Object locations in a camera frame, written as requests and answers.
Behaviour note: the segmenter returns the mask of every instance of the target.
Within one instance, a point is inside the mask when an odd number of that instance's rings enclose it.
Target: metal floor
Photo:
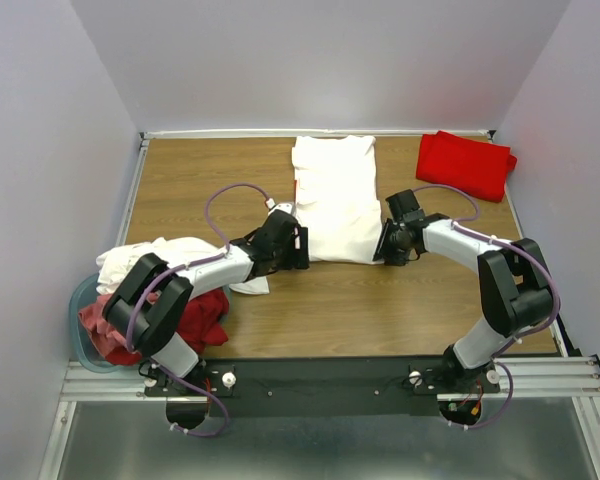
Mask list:
[[[488,400],[485,413],[501,400]],[[170,432],[161,403],[78,406],[60,478],[184,480],[597,478],[570,398],[515,399],[493,426],[440,418],[236,419],[216,439]]]

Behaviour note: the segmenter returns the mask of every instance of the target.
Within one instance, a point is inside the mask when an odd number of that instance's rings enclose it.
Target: laundry basket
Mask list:
[[[110,373],[115,372],[124,368],[122,365],[113,365],[107,362],[98,353],[96,348],[91,343],[91,339],[87,334],[87,330],[80,323],[78,318],[78,312],[96,301],[98,292],[96,287],[98,286],[98,274],[91,275],[84,282],[82,282],[75,292],[71,296],[69,302],[69,330],[71,332],[71,343],[73,343],[73,349],[78,356],[78,361],[84,368],[95,373]],[[231,293],[228,287],[223,287],[224,294],[227,296],[229,301],[229,307],[231,307]],[[228,317],[224,315],[218,321],[224,323]]]

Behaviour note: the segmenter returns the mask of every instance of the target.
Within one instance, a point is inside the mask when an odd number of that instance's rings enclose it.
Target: wooden table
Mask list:
[[[157,237],[219,239],[205,223],[203,206],[219,188],[252,182],[277,201],[293,199],[294,138],[151,140],[133,208],[127,243]],[[378,198],[423,184],[415,179],[419,137],[379,137]],[[472,212],[461,196],[430,189],[418,193],[428,213]],[[388,215],[383,203],[383,213]],[[482,202],[471,225],[518,238],[506,199]],[[250,189],[228,191],[212,216],[229,238],[260,226],[266,210]],[[226,330],[230,341],[209,348],[216,357],[441,354],[480,316],[477,277],[438,255],[405,267],[318,262],[307,271],[269,276],[270,295],[233,294]],[[528,337],[517,352],[555,352],[548,331]]]

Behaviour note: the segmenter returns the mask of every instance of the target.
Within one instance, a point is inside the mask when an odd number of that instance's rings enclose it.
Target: screw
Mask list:
[[[419,387],[420,384],[422,383],[422,375],[420,375],[420,372],[418,372],[416,370],[411,372],[409,374],[409,383],[411,385],[413,385],[414,387]]]

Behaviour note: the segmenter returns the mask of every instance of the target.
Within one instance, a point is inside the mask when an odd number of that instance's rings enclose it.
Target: pink cloth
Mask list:
[[[116,347],[126,344],[120,332],[102,316],[102,310],[110,298],[111,295],[99,295],[96,303],[78,312],[80,323],[87,330],[91,343],[103,357],[109,355]]]

